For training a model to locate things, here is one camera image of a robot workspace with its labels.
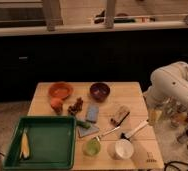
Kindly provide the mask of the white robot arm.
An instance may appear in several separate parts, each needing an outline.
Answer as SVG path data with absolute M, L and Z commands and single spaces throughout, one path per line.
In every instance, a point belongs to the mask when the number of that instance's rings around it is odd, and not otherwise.
M 188 64 L 175 62 L 154 70 L 150 76 L 151 86 L 145 92 L 149 108 L 161 105 L 172 97 L 188 109 Z

